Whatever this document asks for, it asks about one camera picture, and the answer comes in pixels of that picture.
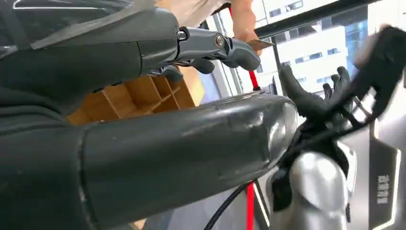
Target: person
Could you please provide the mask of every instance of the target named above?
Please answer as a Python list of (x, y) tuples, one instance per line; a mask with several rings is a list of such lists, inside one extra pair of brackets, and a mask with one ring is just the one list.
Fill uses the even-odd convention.
[(249, 42), (258, 39), (255, 34), (255, 14), (251, 9), (253, 0), (158, 0), (156, 6), (170, 10), (179, 25), (198, 27), (213, 12), (231, 3), (233, 31), (236, 39)]

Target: red pole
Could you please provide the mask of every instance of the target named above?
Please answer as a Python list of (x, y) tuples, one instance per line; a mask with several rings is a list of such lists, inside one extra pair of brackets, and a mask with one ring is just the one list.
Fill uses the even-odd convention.
[[(231, 7), (228, 8), (230, 11), (231, 18), (233, 17), (233, 11)], [(249, 72), (249, 78), (251, 78), (252, 87), (254, 90), (258, 90), (257, 77), (254, 71)], [(247, 230), (252, 230), (254, 228), (254, 183), (252, 182), (247, 187)]]
[[(230, 11), (230, 15), (231, 18), (233, 17), (233, 11), (231, 10), (231, 7), (228, 7), (228, 10)], [(254, 91), (256, 90), (261, 90), (261, 88), (258, 85), (257, 82), (257, 76), (255, 76), (255, 72), (254, 71), (249, 71), (249, 78), (251, 79), (251, 83), (252, 83), (252, 88)]]

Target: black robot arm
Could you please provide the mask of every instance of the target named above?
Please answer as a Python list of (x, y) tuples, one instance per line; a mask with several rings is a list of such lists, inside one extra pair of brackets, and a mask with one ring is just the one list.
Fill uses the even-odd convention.
[(9, 230), (108, 229), (266, 173), (296, 128), (295, 106), (284, 97), (255, 93), (87, 126), (64, 119), (94, 90), (212, 59), (259, 65), (248, 45), (179, 28), (158, 8), (4, 57), (0, 222)]

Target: human arm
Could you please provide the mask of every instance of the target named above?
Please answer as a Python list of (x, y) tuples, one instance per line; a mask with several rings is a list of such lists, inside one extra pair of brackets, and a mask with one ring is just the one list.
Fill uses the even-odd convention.
[(255, 14), (251, 9), (252, 0), (232, 0), (233, 30), (235, 38), (244, 42), (258, 39), (255, 34)]

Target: wooden shelf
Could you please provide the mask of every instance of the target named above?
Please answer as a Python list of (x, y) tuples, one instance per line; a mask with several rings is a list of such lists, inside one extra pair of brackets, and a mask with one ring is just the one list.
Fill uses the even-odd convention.
[(180, 86), (176, 87), (175, 89), (172, 90), (172, 93), (175, 94), (177, 91), (180, 90)]
[(154, 112), (154, 109), (156, 109), (159, 105), (161, 105), (161, 102), (151, 105), (140, 106), (136, 108), (134, 111), (130, 112), (125, 118), (134, 118), (152, 114)]
[(184, 75), (179, 82), (168, 81), (165, 76), (142, 76), (89, 94), (68, 120), (83, 125), (195, 107), (204, 93), (198, 73), (194, 68), (179, 69)]

